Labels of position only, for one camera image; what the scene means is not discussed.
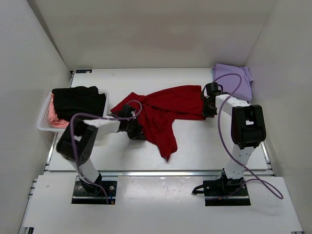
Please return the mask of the red t shirt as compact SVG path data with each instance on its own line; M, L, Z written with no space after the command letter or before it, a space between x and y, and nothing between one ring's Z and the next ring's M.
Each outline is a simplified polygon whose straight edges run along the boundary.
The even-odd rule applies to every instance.
M202 115L203 101L200 85L183 85L160 90L149 95L130 93L124 100L111 109L112 113L120 112L124 104L129 104L142 111L138 122L143 127L146 140L159 149L162 158L169 160L177 151L177 142L172 124L180 120L204 120Z

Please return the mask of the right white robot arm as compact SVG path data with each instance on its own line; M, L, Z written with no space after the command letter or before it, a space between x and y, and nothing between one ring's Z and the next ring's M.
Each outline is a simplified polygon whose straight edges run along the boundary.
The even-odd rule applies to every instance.
M266 129L262 107L244 103L223 91L222 85L216 82L205 85L201 93L203 101L202 114L204 117L218 117L225 112L231 117L231 139L233 149L230 161L222 169L218 179L204 181L195 187L193 195L221 197L231 196L232 193L244 186L244 169L253 151L266 138Z

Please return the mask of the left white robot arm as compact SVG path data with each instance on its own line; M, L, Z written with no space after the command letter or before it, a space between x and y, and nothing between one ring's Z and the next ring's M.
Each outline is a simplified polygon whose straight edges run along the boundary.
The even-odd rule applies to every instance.
M89 194L106 193L102 176L90 159L97 137L126 132L130 140L145 140L143 127L138 122L142 109L139 101L131 100L121 111L104 117L77 113L70 120L57 143L57 152L73 165Z

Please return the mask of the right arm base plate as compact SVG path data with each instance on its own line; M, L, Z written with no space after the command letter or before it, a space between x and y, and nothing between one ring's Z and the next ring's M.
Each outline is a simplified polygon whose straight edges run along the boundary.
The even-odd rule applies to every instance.
M246 185L223 186L218 180L204 180L205 206L250 206L251 201Z

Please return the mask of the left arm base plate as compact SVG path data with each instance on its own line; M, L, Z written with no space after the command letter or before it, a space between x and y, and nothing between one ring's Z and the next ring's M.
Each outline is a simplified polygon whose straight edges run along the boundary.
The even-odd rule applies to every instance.
M102 177L101 188L94 185L88 185L86 182L76 176L76 181L72 193L72 204L97 204L97 205L115 205L117 196L116 177Z

